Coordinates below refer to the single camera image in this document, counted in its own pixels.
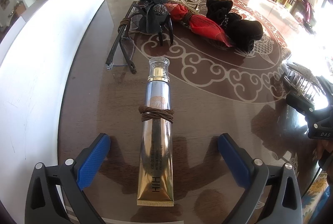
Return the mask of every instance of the clear pump cap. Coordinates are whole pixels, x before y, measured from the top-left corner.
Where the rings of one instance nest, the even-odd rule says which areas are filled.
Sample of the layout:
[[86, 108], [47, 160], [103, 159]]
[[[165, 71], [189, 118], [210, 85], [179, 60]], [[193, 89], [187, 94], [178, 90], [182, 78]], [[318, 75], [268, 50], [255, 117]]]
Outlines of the clear pump cap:
[[161, 80], [169, 82], [170, 61], [165, 57], [153, 57], [149, 60], [150, 71], [148, 81]]

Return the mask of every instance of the yellow patterned cloth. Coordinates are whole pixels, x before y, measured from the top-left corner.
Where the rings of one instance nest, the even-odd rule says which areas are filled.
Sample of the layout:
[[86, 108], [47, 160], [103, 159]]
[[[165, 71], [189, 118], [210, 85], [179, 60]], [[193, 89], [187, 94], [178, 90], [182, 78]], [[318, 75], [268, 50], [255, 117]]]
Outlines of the yellow patterned cloth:
[[322, 171], [302, 198], [303, 224], [309, 223], [322, 194], [328, 187], [326, 177], [326, 172]]

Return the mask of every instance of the black velvet pouch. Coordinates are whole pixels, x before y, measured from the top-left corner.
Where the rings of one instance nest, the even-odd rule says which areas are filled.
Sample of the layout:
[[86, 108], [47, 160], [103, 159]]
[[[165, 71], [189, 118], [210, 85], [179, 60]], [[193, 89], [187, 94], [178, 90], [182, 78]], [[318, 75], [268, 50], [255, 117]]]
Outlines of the black velvet pouch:
[[262, 25], [258, 21], [244, 20], [239, 14], [230, 13], [232, 5], [231, 0], [207, 0], [206, 17], [217, 23], [237, 48], [250, 52], [254, 48], [254, 41], [262, 38]]

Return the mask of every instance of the metal screw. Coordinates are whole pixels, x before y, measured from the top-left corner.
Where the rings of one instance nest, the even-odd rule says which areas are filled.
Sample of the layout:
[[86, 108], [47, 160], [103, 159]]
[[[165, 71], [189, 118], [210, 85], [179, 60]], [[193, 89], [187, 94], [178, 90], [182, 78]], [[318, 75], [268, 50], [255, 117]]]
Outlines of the metal screw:
[[254, 163], [257, 165], [257, 166], [261, 166], [262, 165], [262, 160], [257, 158], [254, 160]]
[[36, 166], [35, 166], [36, 169], [40, 169], [41, 167], [43, 167], [42, 163], [37, 163]]
[[71, 158], [69, 158], [69, 159], [67, 159], [67, 160], [65, 161], [65, 164], [66, 164], [67, 166], [70, 166], [70, 165], [72, 165], [73, 163], [74, 163], [74, 160], [71, 159]]
[[292, 169], [292, 165], [290, 163], [285, 163], [284, 165], [287, 169]]

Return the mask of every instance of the blue gripper pad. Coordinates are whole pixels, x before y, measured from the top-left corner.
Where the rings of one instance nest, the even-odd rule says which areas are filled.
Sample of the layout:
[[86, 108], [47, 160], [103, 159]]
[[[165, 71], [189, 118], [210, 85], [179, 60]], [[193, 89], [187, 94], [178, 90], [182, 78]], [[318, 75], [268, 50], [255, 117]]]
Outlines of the blue gripper pad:
[[81, 190], [90, 186], [103, 160], [110, 150], [110, 137], [107, 134], [99, 134], [90, 147], [85, 148], [76, 158], [74, 171], [76, 182]]
[[237, 185], [248, 188], [254, 171], [253, 159], [243, 148], [238, 147], [228, 133], [219, 136], [217, 145]]

